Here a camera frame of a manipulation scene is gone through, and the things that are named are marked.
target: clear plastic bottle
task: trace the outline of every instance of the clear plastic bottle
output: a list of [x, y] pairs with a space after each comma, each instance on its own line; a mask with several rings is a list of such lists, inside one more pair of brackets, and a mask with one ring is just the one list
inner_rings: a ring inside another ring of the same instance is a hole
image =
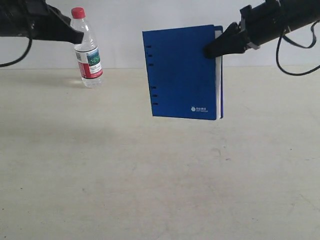
[[82, 7], [73, 8], [71, 27], [84, 33], [81, 44], [74, 45], [81, 77], [87, 88], [95, 88], [102, 84], [103, 69], [96, 36], [86, 20], [85, 10]]

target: blue notebook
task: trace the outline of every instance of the blue notebook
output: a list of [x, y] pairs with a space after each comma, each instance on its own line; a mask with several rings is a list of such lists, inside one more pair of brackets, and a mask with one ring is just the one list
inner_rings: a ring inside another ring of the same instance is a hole
[[224, 117], [222, 57], [203, 48], [223, 32], [203, 25], [143, 31], [152, 115], [218, 120]]

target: red and white label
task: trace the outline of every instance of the red and white label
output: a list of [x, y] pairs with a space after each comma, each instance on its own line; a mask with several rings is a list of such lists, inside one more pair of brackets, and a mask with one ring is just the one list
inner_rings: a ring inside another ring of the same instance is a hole
[[96, 79], [103, 74], [98, 48], [91, 51], [75, 51], [81, 75], [85, 79]]

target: black cable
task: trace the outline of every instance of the black cable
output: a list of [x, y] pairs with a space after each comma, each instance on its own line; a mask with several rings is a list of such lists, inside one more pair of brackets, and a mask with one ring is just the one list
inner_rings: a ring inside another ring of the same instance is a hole
[[[309, 46], [309, 47], [304, 47], [294, 41], [292, 41], [290, 38], [288, 37], [285, 37], [286, 40], [289, 40], [287, 42], [289, 42], [290, 44], [296, 46], [296, 47], [299, 47], [299, 48], [304, 48], [304, 49], [311, 49], [315, 46], [316, 42], [317, 42], [317, 37], [315, 35], [315, 31], [314, 31], [314, 27], [316, 24], [318, 24], [320, 21], [316, 21], [312, 26], [311, 26], [311, 32], [313, 33], [313, 41], [312, 41], [312, 44]], [[281, 35], [279, 37], [279, 41], [278, 41], [278, 45], [276, 47], [276, 56], [275, 56], [275, 60], [276, 60], [276, 65], [278, 66], [278, 68], [285, 74], [287, 75], [290, 75], [290, 76], [295, 76], [295, 77], [301, 77], [301, 76], [305, 76], [305, 75], [308, 75], [308, 74], [312, 74], [314, 73], [315, 71], [319, 70], [320, 69], [320, 65], [309, 70], [309, 71], [306, 71], [306, 72], [302, 72], [302, 73], [292, 73], [292, 72], [288, 72], [286, 70], [284, 70], [282, 68], [282, 66], [280, 65], [280, 62], [279, 62], [279, 52], [280, 52], [280, 46], [281, 46], [281, 42], [282, 42], [282, 39], [284, 39], [284, 36], [285, 36], [285, 32], [286, 32], [286, 28], [284, 27], [282, 32], [281, 32]]]
[[18, 59], [14, 60], [14, 61], [0, 64], [0, 68], [8, 67], [8, 66], [11, 66], [11, 65], [14, 65], [14, 64], [21, 62], [28, 55], [28, 53], [30, 52], [30, 49], [32, 47], [32, 43], [33, 43], [32, 27], [31, 27], [31, 23], [28, 18], [28, 14], [26, 13], [26, 10], [24, 9], [23, 6], [21, 6], [21, 12], [22, 12], [22, 14], [25, 18], [26, 24], [27, 24], [27, 33], [28, 33], [27, 37], [29, 38], [28, 46], [21, 57], [19, 57]]

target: white tabletop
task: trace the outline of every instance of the white tabletop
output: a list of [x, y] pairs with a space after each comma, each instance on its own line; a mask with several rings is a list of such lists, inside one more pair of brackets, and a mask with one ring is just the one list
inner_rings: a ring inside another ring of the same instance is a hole
[[318, 240], [320, 72], [224, 71], [214, 122], [152, 117], [143, 69], [1, 70], [0, 239]]

